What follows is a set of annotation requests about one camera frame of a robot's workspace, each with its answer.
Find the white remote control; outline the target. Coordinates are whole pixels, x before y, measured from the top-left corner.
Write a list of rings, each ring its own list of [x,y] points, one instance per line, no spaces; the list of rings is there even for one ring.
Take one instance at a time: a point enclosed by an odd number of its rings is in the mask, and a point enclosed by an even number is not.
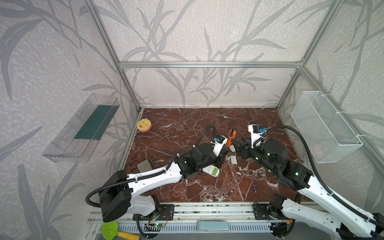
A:
[[[220,173],[220,169],[214,165],[209,165],[205,168],[202,169],[202,171],[210,176],[213,176],[215,178],[218,177],[219,173]]]

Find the orange handled screwdriver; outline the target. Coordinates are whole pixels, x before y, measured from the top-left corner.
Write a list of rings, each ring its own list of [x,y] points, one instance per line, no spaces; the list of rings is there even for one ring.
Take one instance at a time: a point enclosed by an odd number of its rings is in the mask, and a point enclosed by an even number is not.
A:
[[[231,128],[230,132],[229,132],[228,141],[227,141],[227,147],[230,147],[230,146],[233,145],[232,141],[236,137],[236,134],[237,134],[237,129],[236,128]]]

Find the white battery cover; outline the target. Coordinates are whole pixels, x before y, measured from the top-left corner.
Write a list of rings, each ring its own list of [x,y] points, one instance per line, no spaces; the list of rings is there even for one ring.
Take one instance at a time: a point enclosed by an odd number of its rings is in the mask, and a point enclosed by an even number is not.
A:
[[[230,156],[230,160],[231,160],[231,164],[232,165],[237,165],[238,164],[236,156]]]

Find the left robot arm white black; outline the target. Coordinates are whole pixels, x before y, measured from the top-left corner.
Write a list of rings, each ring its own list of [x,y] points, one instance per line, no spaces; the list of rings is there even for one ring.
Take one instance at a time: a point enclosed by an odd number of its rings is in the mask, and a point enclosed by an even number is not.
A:
[[[194,178],[209,166],[220,169],[229,150],[222,145],[203,143],[174,157],[167,166],[138,174],[115,172],[105,184],[91,191],[85,202],[102,211],[103,222],[112,222],[126,213],[150,216],[161,209],[155,196],[144,196],[158,187]]]

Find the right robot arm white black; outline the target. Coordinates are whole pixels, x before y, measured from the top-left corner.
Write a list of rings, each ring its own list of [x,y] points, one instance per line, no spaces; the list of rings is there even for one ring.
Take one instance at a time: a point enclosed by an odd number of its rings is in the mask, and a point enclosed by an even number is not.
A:
[[[278,182],[305,196],[326,210],[307,208],[298,201],[275,195],[268,206],[270,216],[299,220],[338,240],[382,240],[384,216],[361,210],[332,190],[326,190],[319,178],[305,166],[289,160],[288,150],[277,140],[268,140],[253,148],[244,141],[232,141],[230,150],[244,160],[252,159],[276,177]]]

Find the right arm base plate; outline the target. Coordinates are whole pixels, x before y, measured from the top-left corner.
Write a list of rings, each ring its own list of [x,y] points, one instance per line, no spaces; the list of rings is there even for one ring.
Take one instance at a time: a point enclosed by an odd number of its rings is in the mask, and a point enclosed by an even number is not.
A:
[[[282,210],[273,207],[271,204],[261,204],[254,202],[252,204],[255,220],[274,220],[287,222],[289,218],[283,215]]]

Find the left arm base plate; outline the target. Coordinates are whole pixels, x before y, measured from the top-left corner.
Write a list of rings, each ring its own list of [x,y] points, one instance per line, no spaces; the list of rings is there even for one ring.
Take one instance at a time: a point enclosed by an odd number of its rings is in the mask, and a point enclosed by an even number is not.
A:
[[[175,205],[174,204],[161,204],[159,210],[155,210],[153,213],[151,213],[148,216],[142,216],[142,215],[133,215],[133,220],[136,221],[137,219],[139,221],[149,221],[149,220],[156,220],[156,221],[172,221],[174,218],[175,213]]]

